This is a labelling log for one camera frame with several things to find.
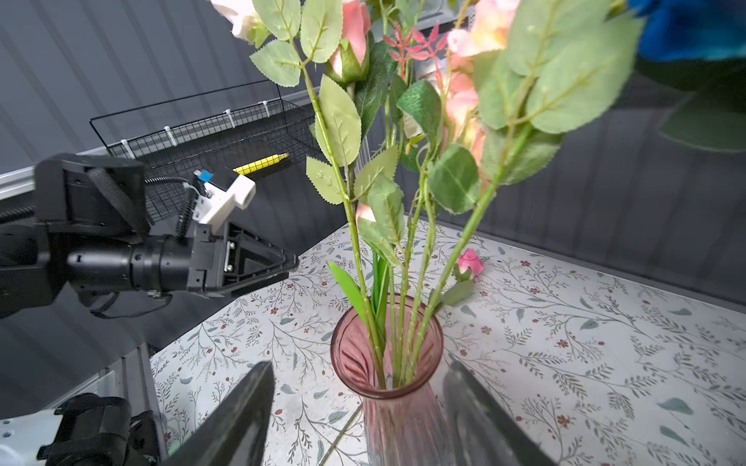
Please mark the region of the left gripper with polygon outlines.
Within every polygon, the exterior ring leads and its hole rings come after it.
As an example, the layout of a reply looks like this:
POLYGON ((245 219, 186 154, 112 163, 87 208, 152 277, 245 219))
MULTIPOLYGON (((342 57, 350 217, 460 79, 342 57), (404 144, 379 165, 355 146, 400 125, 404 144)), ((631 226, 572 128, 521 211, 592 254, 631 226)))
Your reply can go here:
POLYGON ((237 223, 225 227, 225 236, 198 224, 186 291, 205 297, 240 296, 287 279, 297 266, 296 254, 237 223))

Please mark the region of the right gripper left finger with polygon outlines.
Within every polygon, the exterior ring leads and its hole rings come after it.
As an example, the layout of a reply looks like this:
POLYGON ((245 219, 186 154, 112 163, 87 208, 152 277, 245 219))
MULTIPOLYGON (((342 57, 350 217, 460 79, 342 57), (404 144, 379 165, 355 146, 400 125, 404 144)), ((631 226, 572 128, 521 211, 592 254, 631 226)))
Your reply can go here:
POLYGON ((272 363, 256 363, 205 423, 164 463, 262 464, 274 394, 272 363))

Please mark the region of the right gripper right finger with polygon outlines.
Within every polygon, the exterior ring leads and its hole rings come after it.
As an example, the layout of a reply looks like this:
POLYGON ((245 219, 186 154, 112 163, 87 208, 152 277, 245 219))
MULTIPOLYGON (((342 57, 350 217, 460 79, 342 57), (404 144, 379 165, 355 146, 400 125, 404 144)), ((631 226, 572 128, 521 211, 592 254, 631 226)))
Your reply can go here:
POLYGON ((458 361, 451 363, 444 378, 443 399, 456 464, 554 463, 458 361))

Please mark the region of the pink tulip bud stem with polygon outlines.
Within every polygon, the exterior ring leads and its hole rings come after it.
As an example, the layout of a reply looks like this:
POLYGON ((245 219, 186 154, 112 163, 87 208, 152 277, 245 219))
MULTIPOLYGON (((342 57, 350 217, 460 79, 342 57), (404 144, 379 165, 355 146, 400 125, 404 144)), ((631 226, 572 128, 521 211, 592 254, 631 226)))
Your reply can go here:
POLYGON ((363 250, 361 250, 361 270, 363 270, 363 283, 368 294, 369 313, 363 310, 361 282, 335 261, 328 262, 328 267, 364 327, 368 328, 370 324, 375 324, 379 346, 383 350, 388 343, 386 320, 390 294, 390 272, 392 271, 392 260, 388 258, 387 253, 394 250, 379 230, 371 207, 363 202, 357 204, 356 224, 359 245, 365 245, 368 252, 368 258, 364 260, 363 250))

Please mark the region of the dark red glass vase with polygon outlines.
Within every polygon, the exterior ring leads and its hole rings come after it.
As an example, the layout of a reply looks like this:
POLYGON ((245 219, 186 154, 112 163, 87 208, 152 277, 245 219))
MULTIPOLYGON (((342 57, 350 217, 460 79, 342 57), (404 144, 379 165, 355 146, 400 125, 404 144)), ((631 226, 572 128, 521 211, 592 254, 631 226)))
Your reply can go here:
POLYGON ((368 331, 355 309, 339 320, 331 339, 337 377, 361 398, 368 463, 371 465, 453 465, 452 442, 431 380, 441 364, 444 336, 436 318, 416 365, 414 380, 394 385, 394 356, 387 345, 384 380, 379 380, 368 331))

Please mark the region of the pale pink white rose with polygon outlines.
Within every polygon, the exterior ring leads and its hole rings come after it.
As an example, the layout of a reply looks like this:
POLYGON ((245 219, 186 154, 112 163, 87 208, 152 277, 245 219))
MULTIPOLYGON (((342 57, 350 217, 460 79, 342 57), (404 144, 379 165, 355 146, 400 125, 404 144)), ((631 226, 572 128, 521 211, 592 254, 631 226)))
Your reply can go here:
POLYGON ((367 77, 371 20, 365 1, 343 2, 343 29, 338 48, 326 62, 326 73, 340 87, 367 77))

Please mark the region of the small pink rose spray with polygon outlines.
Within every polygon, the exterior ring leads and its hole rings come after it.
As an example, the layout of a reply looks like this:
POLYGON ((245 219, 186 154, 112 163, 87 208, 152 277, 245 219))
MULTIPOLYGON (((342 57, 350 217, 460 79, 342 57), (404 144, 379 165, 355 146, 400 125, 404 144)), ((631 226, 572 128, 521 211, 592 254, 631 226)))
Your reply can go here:
POLYGON ((423 279, 437 238, 438 212, 472 213, 447 264, 453 269, 497 191, 497 178, 488 173, 482 159, 486 131, 481 126, 473 62, 507 47, 519 6, 517 1, 467 1, 446 35, 425 38, 418 34, 415 46, 404 54, 406 59, 431 62, 440 98, 438 136, 429 140, 427 155, 419 165, 420 188, 409 217, 417 223, 421 215, 427 215, 429 222, 415 293, 417 305, 422 303, 423 279))

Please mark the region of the small pink rose stem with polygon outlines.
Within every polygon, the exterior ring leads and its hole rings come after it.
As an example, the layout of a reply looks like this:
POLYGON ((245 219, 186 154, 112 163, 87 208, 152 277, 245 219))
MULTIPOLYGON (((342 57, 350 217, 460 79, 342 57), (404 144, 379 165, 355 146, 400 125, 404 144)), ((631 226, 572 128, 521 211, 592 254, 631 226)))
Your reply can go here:
POLYGON ((349 42, 344 32, 351 21, 345 1, 215 1, 213 8, 231 25, 232 35, 254 46, 256 69, 280 87, 307 88, 315 113, 314 135, 324 160, 308 159, 306 175, 317 192, 344 208, 357 275, 336 272, 368 333, 379 386, 384 375, 385 344, 366 287, 361 239, 354 212, 353 174, 361 149, 361 117, 349 91, 328 75, 311 82, 310 64, 323 64, 349 42))

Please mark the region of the salmon rose stem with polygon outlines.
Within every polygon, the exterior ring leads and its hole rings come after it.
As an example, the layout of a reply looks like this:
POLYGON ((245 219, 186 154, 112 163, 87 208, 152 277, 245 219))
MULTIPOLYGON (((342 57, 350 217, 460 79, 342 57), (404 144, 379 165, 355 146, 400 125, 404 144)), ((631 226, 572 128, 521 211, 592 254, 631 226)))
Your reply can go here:
MULTIPOLYGON (((486 131, 482 159, 497 178, 497 191, 543 170, 563 137, 599 118, 627 83, 646 21, 626 4, 612 1, 517 1, 507 47, 474 59, 481 126, 486 131)), ((394 356, 394 384, 411 383, 427 327, 449 299, 469 295, 470 272, 447 264, 472 213, 437 214, 437 238, 425 274, 422 303, 415 303, 429 222, 414 213, 421 171, 430 139, 438 136, 440 98, 429 61, 406 59, 421 33, 398 23, 390 51, 399 71, 390 83, 390 107, 398 119, 399 152, 419 173, 414 200, 406 203, 397 184, 378 182, 368 192, 379 230, 392 245, 390 293, 412 296, 411 307, 392 305, 388 345, 394 356)))

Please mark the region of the blue rose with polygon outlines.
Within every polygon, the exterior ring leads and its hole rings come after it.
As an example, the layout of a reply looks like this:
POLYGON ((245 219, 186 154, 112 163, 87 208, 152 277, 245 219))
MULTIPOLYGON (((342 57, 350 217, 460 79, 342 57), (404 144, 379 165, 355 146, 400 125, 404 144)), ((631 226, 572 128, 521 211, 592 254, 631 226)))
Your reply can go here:
POLYGON ((636 70, 688 93, 660 126, 679 144, 716 153, 745 151, 745 3, 629 1, 646 19, 636 70))

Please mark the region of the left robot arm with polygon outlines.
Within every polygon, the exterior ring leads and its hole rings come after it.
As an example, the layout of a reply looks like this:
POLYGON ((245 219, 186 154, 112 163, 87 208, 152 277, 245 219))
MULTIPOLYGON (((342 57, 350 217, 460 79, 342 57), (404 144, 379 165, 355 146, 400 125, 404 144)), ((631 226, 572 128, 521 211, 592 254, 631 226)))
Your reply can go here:
POLYGON ((134 159, 60 153, 37 165, 34 203, 1 216, 1 314, 52 305, 64 287, 108 320, 125 292, 157 307, 175 294, 239 297, 289 277, 298 257, 231 219, 254 182, 226 168, 174 176, 184 199, 170 234, 146 208, 153 181, 134 159))

